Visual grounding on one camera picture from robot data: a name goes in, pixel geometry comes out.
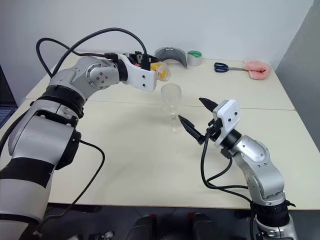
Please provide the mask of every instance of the gray object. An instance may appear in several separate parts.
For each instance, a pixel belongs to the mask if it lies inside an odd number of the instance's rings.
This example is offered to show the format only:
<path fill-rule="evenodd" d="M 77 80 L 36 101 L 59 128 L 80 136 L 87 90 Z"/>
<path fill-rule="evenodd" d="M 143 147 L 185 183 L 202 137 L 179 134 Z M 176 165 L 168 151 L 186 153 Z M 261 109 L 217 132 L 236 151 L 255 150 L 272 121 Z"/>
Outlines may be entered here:
<path fill-rule="evenodd" d="M 320 151 L 320 0 L 314 0 L 275 70 Z"/>
<path fill-rule="evenodd" d="M 154 56 L 160 61 L 176 60 L 187 68 L 186 53 L 180 48 L 176 47 L 161 47 L 154 52 Z"/>
<path fill-rule="evenodd" d="M 271 227 L 263 225 L 257 218 L 255 218 L 258 227 L 265 233 L 262 236 L 263 240 L 272 239 L 286 239 L 286 240 L 298 240 L 294 221 L 289 214 L 289 222 L 285 226 Z"/>
<path fill-rule="evenodd" d="M 262 206 L 275 206 L 286 200 L 285 181 L 270 160 L 261 142 L 243 135 L 230 151 L 242 170 L 252 201 Z"/>
<path fill-rule="evenodd" d="M 0 66 L 0 128 L 17 110 L 17 104 L 12 95 L 5 74 Z"/>
<path fill-rule="evenodd" d="M 11 132 L 12 158 L 0 173 L 2 240 L 19 239 L 28 223 L 42 221 L 54 170 L 63 167 L 61 159 L 68 146 L 80 140 L 75 128 L 82 113 L 76 111 L 93 93 L 119 83 L 121 73 L 127 85 L 150 92 L 155 89 L 154 71 L 136 67 L 124 55 L 117 57 L 121 69 L 112 60 L 84 56 L 74 67 L 59 71 L 51 78 L 47 95 L 32 104 Z M 49 88 L 54 89 L 51 95 Z"/>

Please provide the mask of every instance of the pink sponge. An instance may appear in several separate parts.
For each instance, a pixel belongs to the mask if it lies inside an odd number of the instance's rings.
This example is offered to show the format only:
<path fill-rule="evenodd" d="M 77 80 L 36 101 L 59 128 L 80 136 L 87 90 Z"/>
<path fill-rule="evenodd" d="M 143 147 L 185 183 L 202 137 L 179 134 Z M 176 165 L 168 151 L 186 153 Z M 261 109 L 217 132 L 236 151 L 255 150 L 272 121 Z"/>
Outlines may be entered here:
<path fill-rule="evenodd" d="M 250 78 L 255 80 L 265 79 L 271 70 L 269 64 L 260 61 L 248 61 L 244 64 L 243 68 L 249 72 Z"/>

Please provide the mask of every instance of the gray wall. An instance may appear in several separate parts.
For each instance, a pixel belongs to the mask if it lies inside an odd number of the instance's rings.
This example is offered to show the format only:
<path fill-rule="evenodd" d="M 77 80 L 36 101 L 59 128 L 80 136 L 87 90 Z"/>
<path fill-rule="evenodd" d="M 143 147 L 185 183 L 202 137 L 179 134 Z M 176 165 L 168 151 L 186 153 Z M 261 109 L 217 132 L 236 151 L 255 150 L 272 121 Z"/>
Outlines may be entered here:
<path fill-rule="evenodd" d="M 320 0 L 314 0 L 275 72 L 320 150 Z"/>
<path fill-rule="evenodd" d="M 37 58 L 37 41 L 43 37 L 57 38 L 47 17 L 54 11 L 50 6 L 44 7 L 45 2 L 51 1 L 0 0 L 0 65 L 18 106 L 46 74 Z M 41 51 L 51 69 L 65 49 L 44 42 Z"/>

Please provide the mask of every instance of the floor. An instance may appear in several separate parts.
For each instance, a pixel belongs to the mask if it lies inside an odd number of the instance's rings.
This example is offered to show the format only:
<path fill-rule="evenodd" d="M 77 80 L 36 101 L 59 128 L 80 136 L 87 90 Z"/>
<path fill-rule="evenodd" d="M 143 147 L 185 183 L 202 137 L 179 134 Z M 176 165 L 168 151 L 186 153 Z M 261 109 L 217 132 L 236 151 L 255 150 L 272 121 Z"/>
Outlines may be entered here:
<path fill-rule="evenodd" d="M 62 212 L 61 205 L 48 206 L 47 214 Z M 90 234 L 114 231 L 112 240 L 125 240 L 137 219 L 157 215 L 160 240 L 191 240 L 190 213 L 204 213 L 216 228 L 217 240 L 250 239 L 248 210 L 184 207 L 79 206 L 66 216 L 53 219 L 43 227 L 42 240 L 67 240 L 80 234 L 87 240 Z M 299 240 L 320 239 L 320 210 L 291 211 Z"/>

